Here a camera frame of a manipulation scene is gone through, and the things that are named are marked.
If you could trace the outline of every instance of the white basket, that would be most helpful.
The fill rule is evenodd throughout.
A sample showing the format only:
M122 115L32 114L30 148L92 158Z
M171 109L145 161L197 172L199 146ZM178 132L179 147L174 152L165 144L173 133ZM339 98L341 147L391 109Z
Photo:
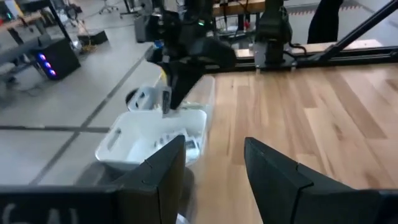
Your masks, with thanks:
M207 115L202 110L181 110L172 118L163 118L162 113L156 110L125 112L101 141L95 157L119 170L130 170L157 151L154 142L161 135L182 128L189 136L202 139L201 156L206 146L206 119Z
M160 106L160 96L156 89L161 89L165 85L161 78L155 83L154 87L143 86L130 99L127 105L129 111L152 110L155 105ZM203 76L198 83L191 89L180 105L180 109L188 108L203 110L207 114L207 126L210 127L213 117L215 104L215 79L212 76Z

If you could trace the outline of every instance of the floor tile line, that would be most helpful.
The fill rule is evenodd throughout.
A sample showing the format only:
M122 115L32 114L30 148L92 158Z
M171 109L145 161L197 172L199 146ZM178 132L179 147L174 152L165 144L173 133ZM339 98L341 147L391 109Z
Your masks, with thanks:
M143 56L124 74L122 79L116 84L116 86L106 95L105 99L95 108L95 110L85 119L80 128L87 128L88 125L94 120L94 118L101 112L101 110L106 106L108 101L118 92L118 90L123 86L127 79L134 73L137 67L145 59L146 52ZM79 131L75 131L72 136L61 146L61 148L55 153L55 155L48 161L48 163L43 167L43 169L36 175L36 177L29 182L29 185L39 184L43 178L50 172L52 167L60 160L60 158L66 153L67 149L72 145L74 141L80 135Z
M87 127L80 126L14 126L0 125L0 131L61 131L80 133L108 133L110 127Z

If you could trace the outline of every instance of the person's leg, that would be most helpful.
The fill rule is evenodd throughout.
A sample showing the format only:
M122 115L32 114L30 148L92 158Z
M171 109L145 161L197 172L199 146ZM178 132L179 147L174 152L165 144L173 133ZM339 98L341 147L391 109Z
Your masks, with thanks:
M308 30L308 44L335 42L338 36L338 12L343 0L321 0Z

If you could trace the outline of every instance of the white object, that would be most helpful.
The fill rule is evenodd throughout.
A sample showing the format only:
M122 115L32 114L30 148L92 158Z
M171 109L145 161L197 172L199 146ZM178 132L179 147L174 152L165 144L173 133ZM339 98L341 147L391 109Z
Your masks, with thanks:
M175 224L189 224L188 220L183 217L182 215L178 214L177 215L177 221L175 222Z
M191 164L195 160L197 160L200 156L200 150L198 148L197 139L194 137L189 137L185 141L185 147L187 149L187 153L185 154L185 162L187 164Z
M212 76L203 76L198 83L191 89L180 105L180 110L195 109L203 110L207 114L207 126L211 126L213 110L215 104L215 79ZM164 88L162 79L155 83L154 87L143 86L131 98L127 108L129 111L151 110L153 107L160 106L159 90Z
M81 45L79 40L72 41L72 46L73 46L73 49L75 50L75 53L78 53L78 54L81 52L81 50L83 48L83 46Z
M154 142L159 136L184 128L189 136L201 138L200 145L205 146L206 119L207 115L202 110L182 110L172 118L163 118L162 113L156 110L125 112L101 141L95 157L114 168L130 170L132 165L135 167L144 162L157 151Z
M58 17L60 18L62 24L68 22L68 20L69 20L68 16L64 13L64 11L59 13Z
M201 148L201 142L203 142L203 141L201 140L200 137L198 137L198 138L197 138L197 145L198 145L198 148L199 148L199 149Z
M157 148L157 150L161 149L163 146L165 146L167 143L169 143L171 140L173 140L175 137L178 135L183 135L185 139L188 139L188 133L185 128L180 129L178 131L173 131L171 133L164 133L162 137L160 137L155 143L154 146Z

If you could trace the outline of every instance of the desk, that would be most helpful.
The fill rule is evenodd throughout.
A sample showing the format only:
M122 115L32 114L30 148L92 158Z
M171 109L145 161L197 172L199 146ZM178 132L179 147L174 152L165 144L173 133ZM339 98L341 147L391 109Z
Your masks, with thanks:
M26 23L32 22L32 21L36 21L37 19L40 19L42 17L42 15L39 12L34 12L31 15L28 16L24 16L24 20L26 21ZM21 26L23 25L22 21L20 19L16 19L10 22L5 22L0 26L0 32L2 31L6 31L8 29L12 29L15 28L17 26Z
M367 47L376 47L371 42L379 44L372 40ZM246 136L351 187L398 187L396 65L225 73L215 79L213 124L195 167L194 223L262 223L244 165Z
M303 47L306 48L308 53L319 53L330 47L332 44L336 42L329 42L329 43L321 43L321 44L304 44ZM349 44L345 48L345 50L354 50L354 49L366 49L366 48L373 48L373 47L382 47L382 44L375 39L369 40L356 40L353 43ZM292 49L293 54L300 54L303 53L302 49ZM235 54L237 58L245 58L245 57L253 57L253 51L249 49L239 49L235 50Z
M248 11L252 14L257 12L264 12L266 8L265 0L248 0ZM246 5L246 0L239 1L243 6ZM238 2L229 2L228 7L226 8L226 15L237 15L237 14L244 14L244 8ZM220 4L213 5L213 16L224 16L224 9L220 6Z

